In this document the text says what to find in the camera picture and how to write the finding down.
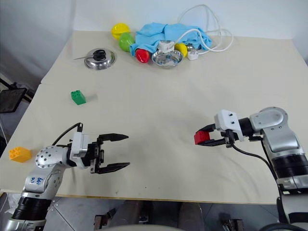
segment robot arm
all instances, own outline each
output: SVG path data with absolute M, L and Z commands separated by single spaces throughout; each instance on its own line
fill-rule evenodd
M 249 118 L 238 119 L 236 113 L 221 110 L 215 124 L 196 132 L 195 144 L 226 145 L 239 150 L 235 141 L 261 141 L 268 166 L 277 182 L 280 197 L 277 208 L 281 223 L 308 229 L 308 161 L 296 135 L 287 124 L 288 114 L 281 108 L 269 107 Z M 217 129 L 222 139 L 210 139 Z
M 60 138 L 77 127 L 72 143 L 58 145 Z M 35 158 L 35 167 L 27 176 L 18 202 L 18 207 L 6 226 L 7 231 L 42 231 L 46 223 L 46 214 L 55 197 L 67 168 L 90 167 L 90 173 L 109 173 L 118 171 L 130 163 L 103 163 L 103 142 L 120 141 L 128 138 L 121 134 L 104 134 L 96 142 L 89 143 L 89 136 L 82 133 L 82 124 L 78 123 L 65 131 L 52 146 L 40 150 Z

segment floor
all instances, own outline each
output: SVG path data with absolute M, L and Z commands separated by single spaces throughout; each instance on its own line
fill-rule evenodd
M 9 198 L 18 197 L 10 193 Z M 4 230 L 7 219 L 4 213 L 10 208 L 8 195 L 0 198 L 0 230 Z M 123 200 L 104 200 L 87 198 L 56 197 L 47 213 L 44 231 L 90 231 L 93 230 L 94 217 L 104 214 L 114 207 L 119 207 Z M 206 231 L 223 231 L 220 219 L 239 218 L 244 221 L 245 230 L 257 231 L 265 225 L 276 223 L 278 212 L 276 205 L 238 205 L 201 203 Z M 154 220 L 159 225 L 176 227 L 177 202 L 153 202 Z

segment white table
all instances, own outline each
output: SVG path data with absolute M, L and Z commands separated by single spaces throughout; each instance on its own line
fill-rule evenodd
M 83 61 L 72 61 L 95 47 L 114 50 L 115 65 L 92 71 Z M 213 123 L 222 108 L 247 117 L 274 105 L 288 112 L 289 126 L 307 149 L 308 124 L 301 122 L 308 112 L 307 85 L 308 68 L 289 40 L 236 38 L 226 52 L 185 59 L 165 70 L 138 63 L 109 33 L 77 31 L 42 80 L 0 159 L 0 188 L 21 191 L 34 166 L 34 158 L 10 161 L 8 150 L 23 146 L 34 155 L 82 122 L 92 141 L 103 133 L 128 135 L 105 142 L 105 160 L 131 165 L 104 175 L 68 169 L 61 196 L 274 204 L 278 192 L 264 163 L 224 146 L 196 146 L 193 135 Z M 73 90 L 81 90 L 88 102 L 76 105 L 70 99 Z M 59 143 L 71 137 L 72 132 Z M 265 156 L 258 142 L 238 146 Z

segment blue towel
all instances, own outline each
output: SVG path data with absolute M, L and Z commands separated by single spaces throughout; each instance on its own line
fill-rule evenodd
M 129 47 L 132 56 L 135 56 L 136 49 L 144 49 L 150 53 L 157 50 L 159 41 L 170 40 L 176 41 L 178 38 L 189 29 L 198 29 L 201 32 L 204 43 L 210 47 L 212 40 L 206 33 L 197 26 L 186 26 L 183 24 L 161 24 L 150 23 L 143 26 L 140 31 L 136 32 L 135 43 Z M 196 31 L 192 31 L 185 35 L 179 42 L 184 44 L 192 44 L 196 49 L 201 45 L 202 49 L 206 50 L 200 41 L 200 37 Z

